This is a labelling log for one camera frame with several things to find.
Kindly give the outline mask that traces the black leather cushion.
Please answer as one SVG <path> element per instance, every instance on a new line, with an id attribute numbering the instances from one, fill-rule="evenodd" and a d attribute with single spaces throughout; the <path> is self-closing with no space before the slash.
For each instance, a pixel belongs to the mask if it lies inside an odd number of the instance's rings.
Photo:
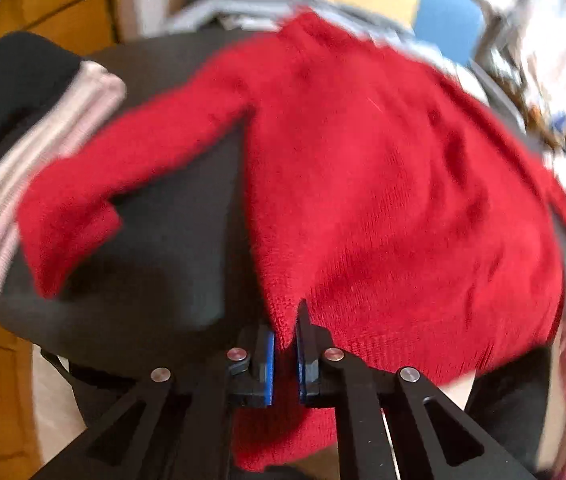
<path id="1" fill-rule="evenodd" d="M 244 192 L 245 126 L 236 122 L 176 170 L 117 196 L 115 234 L 41 296 L 21 240 L 0 296 L 0 323 L 40 346 L 114 373 L 121 396 L 42 469 L 45 479 L 274 477 L 288 463 L 238 466 L 242 411 L 274 405 L 282 373 L 251 255 Z M 314 325 L 323 326 L 312 318 Z M 273 402 L 232 397 L 240 332 L 274 333 Z M 290 370 L 298 389 L 295 326 Z M 333 408 L 345 479 L 514 479 L 525 467 L 412 365 L 371 366 L 337 343 Z"/>

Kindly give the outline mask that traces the grey yellow blue chair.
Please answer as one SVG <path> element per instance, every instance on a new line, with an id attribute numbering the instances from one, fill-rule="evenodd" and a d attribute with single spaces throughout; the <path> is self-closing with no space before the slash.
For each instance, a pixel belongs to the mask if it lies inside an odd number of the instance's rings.
<path id="1" fill-rule="evenodd" d="M 265 32 L 278 29 L 300 6 L 376 44 L 393 44 L 422 58 L 510 125 L 524 125 L 511 99 L 479 64 L 487 30 L 486 6 L 480 0 L 186 0 L 164 29 L 196 32 L 219 23 L 226 29 Z"/>

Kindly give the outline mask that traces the folded black garment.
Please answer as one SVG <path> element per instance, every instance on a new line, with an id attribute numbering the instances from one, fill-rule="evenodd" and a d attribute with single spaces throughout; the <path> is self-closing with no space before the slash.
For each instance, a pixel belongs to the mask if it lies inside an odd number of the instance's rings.
<path id="1" fill-rule="evenodd" d="M 30 32 L 0 39 L 0 159 L 59 100 L 81 62 Z"/>

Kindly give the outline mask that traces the red knit sweater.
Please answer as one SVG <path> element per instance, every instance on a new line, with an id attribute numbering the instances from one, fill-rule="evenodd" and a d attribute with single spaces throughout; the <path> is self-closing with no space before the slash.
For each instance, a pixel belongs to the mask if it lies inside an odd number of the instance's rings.
<path id="1" fill-rule="evenodd" d="M 17 223 L 36 291 L 56 296 L 115 234 L 117 196 L 185 165 L 236 122 L 282 373 L 272 408 L 237 417 L 238 466 L 257 471 L 335 441 L 334 416 L 298 402 L 300 302 L 371 366 L 412 365 L 438 385 L 554 336 L 563 188 L 447 75 L 311 11 L 218 52 L 31 181 Z"/>

